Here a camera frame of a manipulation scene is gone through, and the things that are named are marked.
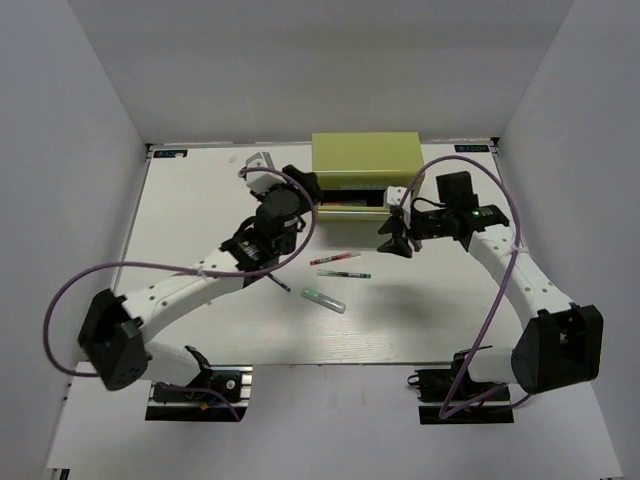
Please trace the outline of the green metal drawer toolbox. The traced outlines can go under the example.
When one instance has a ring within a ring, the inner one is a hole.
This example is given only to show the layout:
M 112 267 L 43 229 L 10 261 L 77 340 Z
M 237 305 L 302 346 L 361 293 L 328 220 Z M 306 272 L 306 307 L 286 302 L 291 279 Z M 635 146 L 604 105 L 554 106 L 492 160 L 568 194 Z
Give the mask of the green metal drawer toolbox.
M 384 222 L 385 191 L 408 187 L 423 167 L 416 132 L 315 133 L 312 171 L 323 191 L 321 221 Z M 326 200 L 366 199 L 367 207 L 326 207 Z

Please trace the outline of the green cap highlighter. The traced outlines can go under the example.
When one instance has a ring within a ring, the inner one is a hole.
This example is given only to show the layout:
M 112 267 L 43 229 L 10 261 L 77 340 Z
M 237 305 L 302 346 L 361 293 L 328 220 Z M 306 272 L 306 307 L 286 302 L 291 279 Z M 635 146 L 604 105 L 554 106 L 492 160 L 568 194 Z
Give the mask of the green cap highlighter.
M 346 311 L 346 305 L 343 302 L 311 288 L 304 288 L 301 291 L 301 297 L 338 314 L 344 314 Z

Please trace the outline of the orange cap highlighter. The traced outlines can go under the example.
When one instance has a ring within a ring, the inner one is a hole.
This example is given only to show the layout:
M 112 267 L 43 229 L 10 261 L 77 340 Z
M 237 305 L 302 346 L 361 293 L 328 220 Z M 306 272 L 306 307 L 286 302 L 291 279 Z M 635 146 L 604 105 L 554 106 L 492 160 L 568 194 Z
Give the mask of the orange cap highlighter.
M 322 203 L 326 207 L 367 207 L 366 199 L 342 199 L 342 200 L 326 200 Z

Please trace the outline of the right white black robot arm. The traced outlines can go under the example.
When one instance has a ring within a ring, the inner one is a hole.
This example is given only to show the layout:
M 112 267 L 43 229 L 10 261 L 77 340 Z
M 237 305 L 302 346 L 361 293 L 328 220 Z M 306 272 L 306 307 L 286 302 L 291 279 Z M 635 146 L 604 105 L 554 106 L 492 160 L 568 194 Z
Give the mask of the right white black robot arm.
M 442 204 L 436 210 L 417 210 L 404 187 L 386 190 L 390 216 L 379 231 L 390 238 L 379 252 L 409 258 L 424 240 L 452 238 L 503 289 L 523 327 L 513 347 L 482 347 L 468 363 L 456 355 L 453 390 L 472 399 L 488 383 L 539 394 L 594 380 L 604 326 L 599 310 L 575 303 L 517 247 L 514 226 L 497 206 L 480 205 L 468 172 L 441 175 L 436 182 Z

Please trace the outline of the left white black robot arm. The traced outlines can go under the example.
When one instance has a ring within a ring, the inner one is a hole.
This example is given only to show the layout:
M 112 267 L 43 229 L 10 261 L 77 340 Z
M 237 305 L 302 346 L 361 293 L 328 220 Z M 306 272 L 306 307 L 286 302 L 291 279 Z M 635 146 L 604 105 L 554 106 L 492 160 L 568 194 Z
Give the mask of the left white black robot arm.
M 94 296 L 78 343 L 104 386 L 121 390 L 139 379 L 173 384 L 199 399 L 211 387 L 206 358 L 190 346 L 175 348 L 157 340 L 166 327 L 212 300 L 244 289 L 293 259 L 304 215 L 322 200 L 314 173 L 291 165 L 278 179 L 253 160 L 242 170 L 259 206 L 220 247 L 197 264 L 146 288 Z

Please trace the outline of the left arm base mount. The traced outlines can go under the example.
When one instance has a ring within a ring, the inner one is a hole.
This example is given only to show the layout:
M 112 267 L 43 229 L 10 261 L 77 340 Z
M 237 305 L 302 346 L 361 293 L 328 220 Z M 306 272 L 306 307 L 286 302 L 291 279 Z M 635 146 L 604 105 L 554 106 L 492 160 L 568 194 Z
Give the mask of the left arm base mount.
M 248 408 L 252 389 L 250 366 L 203 370 L 186 387 L 153 384 L 146 421 L 236 423 Z

